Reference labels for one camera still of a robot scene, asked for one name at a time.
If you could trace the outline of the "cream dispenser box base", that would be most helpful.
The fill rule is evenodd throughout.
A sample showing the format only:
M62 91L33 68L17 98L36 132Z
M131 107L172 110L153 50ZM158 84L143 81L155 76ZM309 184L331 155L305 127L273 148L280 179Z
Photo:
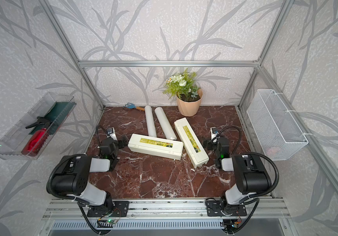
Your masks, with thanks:
M183 152L183 143L176 140L132 134L128 148L132 152L180 160Z

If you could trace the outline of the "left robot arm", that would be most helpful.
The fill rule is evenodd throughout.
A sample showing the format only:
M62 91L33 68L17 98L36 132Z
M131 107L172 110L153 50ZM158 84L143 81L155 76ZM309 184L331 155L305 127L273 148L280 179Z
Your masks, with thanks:
M89 174L113 171L118 162L118 151L127 145L126 135L120 140L108 137L100 144L100 157L86 154L64 156L50 174L47 192L60 199L77 201L81 206L113 208L110 193L92 185Z

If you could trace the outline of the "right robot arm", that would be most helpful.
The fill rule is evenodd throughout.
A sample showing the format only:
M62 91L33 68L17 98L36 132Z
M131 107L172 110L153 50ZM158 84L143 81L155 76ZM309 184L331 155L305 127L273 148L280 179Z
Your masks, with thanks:
M214 137L203 142L203 147L216 154L218 169L233 172L235 184L220 199L221 209L248 204L252 199L271 193L279 183L276 164L264 154L247 152L230 153L230 143L225 137Z

